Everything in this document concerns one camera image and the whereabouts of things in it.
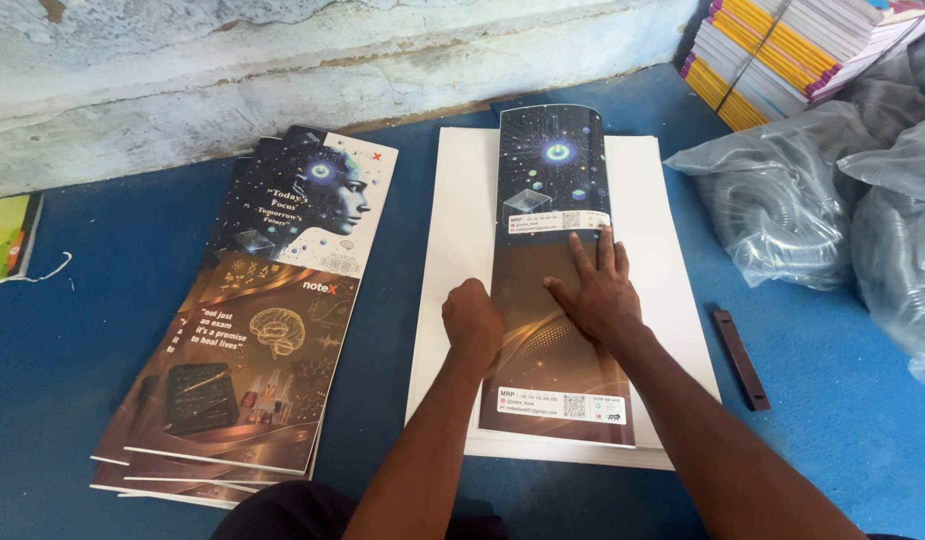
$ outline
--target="stack of notebooks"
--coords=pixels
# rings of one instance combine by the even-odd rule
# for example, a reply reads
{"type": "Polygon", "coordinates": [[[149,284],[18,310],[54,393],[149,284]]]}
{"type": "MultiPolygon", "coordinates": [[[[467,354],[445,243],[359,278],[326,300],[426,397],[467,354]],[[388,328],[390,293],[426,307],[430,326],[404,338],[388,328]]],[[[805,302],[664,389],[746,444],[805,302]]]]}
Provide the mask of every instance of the stack of notebooks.
{"type": "Polygon", "coordinates": [[[613,224],[631,261],[644,322],[719,399],[651,136],[603,136],[573,104],[504,110],[500,129],[442,128],[406,420],[443,365],[442,304],[480,279],[504,321],[469,423],[469,456],[671,470],[626,373],[583,338],[542,286],[578,283],[566,243],[594,255],[613,224]]]}
{"type": "Polygon", "coordinates": [[[714,0],[680,75],[739,131],[829,99],[924,33],[925,0],[714,0]]]}
{"type": "Polygon", "coordinates": [[[241,157],[192,288],[92,487],[232,508],[309,479],[397,151],[292,126],[241,157]]]}

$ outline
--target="brain illustration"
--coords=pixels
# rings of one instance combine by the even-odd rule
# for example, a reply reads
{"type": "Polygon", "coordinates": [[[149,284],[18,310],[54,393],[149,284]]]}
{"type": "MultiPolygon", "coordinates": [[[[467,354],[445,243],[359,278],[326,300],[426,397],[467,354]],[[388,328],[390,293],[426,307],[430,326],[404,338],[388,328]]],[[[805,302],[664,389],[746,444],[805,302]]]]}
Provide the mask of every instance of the brain illustration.
{"type": "Polygon", "coordinates": [[[282,307],[271,307],[256,313],[249,321],[249,331],[259,342],[272,348],[272,359],[286,356],[302,347],[306,338],[306,327],[295,311],[282,307]]]}

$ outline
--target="blue floor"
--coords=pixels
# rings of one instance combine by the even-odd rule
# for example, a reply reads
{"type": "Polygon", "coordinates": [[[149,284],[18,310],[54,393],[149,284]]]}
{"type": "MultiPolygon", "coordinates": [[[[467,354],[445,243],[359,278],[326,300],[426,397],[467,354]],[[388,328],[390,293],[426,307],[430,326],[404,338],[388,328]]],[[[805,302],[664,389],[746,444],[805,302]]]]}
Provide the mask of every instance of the blue floor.
{"type": "MultiPolygon", "coordinates": [[[[663,158],[729,132],[659,65],[517,100],[599,110],[608,135],[653,135],[663,158]]],[[[338,363],[316,479],[359,497],[403,424],[440,127],[361,133],[399,149],[338,363]]],[[[90,452],[194,274],[233,158],[50,190],[30,275],[0,285],[0,539],[205,538],[225,512],[87,487],[90,452]]],[[[868,533],[925,540],[925,386],[849,290],[749,289],[684,176],[672,217],[726,406],[868,533]],[[707,313],[730,310],[771,399],[746,410],[707,313]]],[[[495,512],[512,538],[704,538],[672,472],[468,457],[456,512],[495,512]]]]}

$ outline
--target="white wall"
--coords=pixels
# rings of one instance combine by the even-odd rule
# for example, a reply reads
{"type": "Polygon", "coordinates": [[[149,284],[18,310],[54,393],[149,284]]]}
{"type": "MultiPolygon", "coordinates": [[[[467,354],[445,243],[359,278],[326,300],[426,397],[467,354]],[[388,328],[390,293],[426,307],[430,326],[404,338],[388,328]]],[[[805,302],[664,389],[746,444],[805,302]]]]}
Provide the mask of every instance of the white wall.
{"type": "Polygon", "coordinates": [[[698,0],[0,0],[0,195],[668,62],[698,0]]]}

